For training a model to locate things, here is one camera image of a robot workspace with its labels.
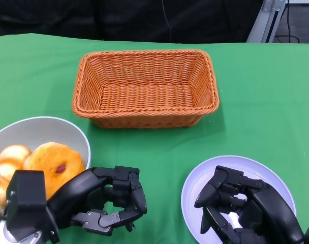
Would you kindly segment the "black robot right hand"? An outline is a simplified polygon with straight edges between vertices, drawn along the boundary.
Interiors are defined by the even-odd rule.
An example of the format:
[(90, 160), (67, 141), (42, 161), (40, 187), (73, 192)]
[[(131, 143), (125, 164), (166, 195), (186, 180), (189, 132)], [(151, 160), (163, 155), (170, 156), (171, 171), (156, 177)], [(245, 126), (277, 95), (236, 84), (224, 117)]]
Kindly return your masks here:
[(303, 243), (304, 233), (278, 191), (242, 171), (216, 166), (194, 206), (203, 210), (202, 234), (213, 229), (223, 243)]

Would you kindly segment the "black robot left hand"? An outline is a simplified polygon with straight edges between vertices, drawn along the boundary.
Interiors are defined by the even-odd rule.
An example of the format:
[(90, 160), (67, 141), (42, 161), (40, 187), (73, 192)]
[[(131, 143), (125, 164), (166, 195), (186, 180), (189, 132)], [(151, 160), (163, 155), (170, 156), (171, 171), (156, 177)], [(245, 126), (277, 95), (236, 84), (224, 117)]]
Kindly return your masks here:
[(147, 213), (139, 169), (93, 167), (65, 183), (48, 200), (58, 228), (81, 226), (87, 232), (111, 236)]

